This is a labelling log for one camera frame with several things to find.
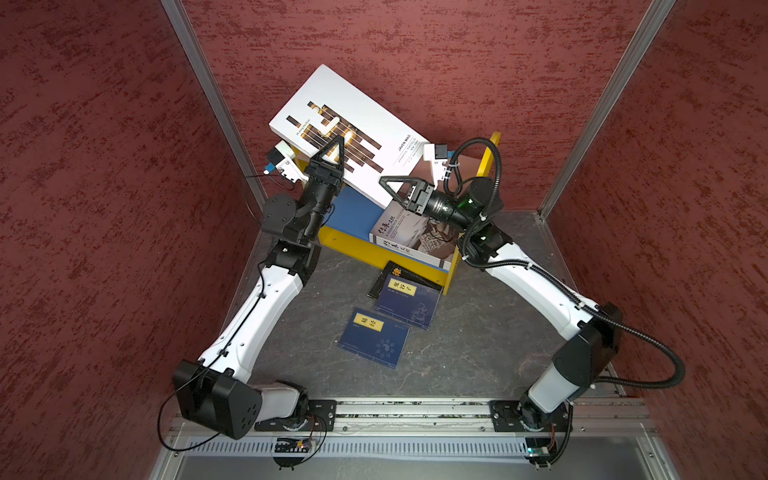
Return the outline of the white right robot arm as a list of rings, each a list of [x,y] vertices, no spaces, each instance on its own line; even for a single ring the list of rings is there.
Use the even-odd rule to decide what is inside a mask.
[[[527,429],[544,429],[563,403],[596,383],[617,353],[621,334],[599,316],[619,321],[621,312],[612,305],[601,309],[563,284],[493,223],[492,215],[503,207],[494,180],[476,178],[458,197],[415,177],[384,176],[379,184],[405,210],[457,229],[465,262],[514,290],[566,340],[518,407]]]

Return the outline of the white book brown pattern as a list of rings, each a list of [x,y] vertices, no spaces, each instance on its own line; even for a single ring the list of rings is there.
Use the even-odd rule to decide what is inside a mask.
[[[382,176],[410,176],[428,140],[326,65],[319,66],[269,122],[306,157],[344,140],[344,181],[385,209]]]

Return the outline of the blue book yellow label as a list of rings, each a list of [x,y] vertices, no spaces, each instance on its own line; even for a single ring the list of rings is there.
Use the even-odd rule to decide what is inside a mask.
[[[390,274],[374,309],[411,326],[428,330],[441,296],[439,289]]]
[[[338,346],[361,358],[396,369],[410,328],[379,313],[355,308]]]

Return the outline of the white heritage cultural book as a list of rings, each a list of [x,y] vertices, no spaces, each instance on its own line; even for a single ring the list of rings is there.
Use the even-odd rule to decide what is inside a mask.
[[[448,272],[459,232],[426,216],[404,210],[392,201],[369,232],[369,241]]]

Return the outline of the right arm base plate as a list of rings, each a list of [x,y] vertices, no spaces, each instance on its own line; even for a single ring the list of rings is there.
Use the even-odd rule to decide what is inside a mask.
[[[491,400],[488,402],[489,416],[496,433],[564,433],[570,421],[569,407],[561,404],[546,417],[538,427],[527,425],[517,400]]]

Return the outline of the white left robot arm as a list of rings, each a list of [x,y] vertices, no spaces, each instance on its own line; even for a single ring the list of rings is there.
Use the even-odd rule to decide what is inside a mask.
[[[257,283],[228,326],[195,362],[181,362],[173,374],[182,416],[238,440],[263,421],[303,424],[309,412],[305,388],[290,382],[250,386],[261,349],[277,321],[297,297],[317,265],[315,241],[333,199],[344,183],[345,141],[337,135],[314,154],[304,173],[299,199],[270,198],[262,230],[276,242]]]

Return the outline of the blue book yellow label front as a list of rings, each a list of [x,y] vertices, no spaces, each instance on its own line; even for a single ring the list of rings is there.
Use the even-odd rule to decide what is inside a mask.
[[[355,308],[338,346],[361,358],[396,369],[410,328],[379,313]]]

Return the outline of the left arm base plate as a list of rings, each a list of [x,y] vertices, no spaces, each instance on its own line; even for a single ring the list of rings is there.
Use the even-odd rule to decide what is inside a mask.
[[[335,400],[309,400],[308,410],[302,419],[275,418],[257,422],[257,432],[286,432],[287,434],[323,433],[334,428],[337,402]]]

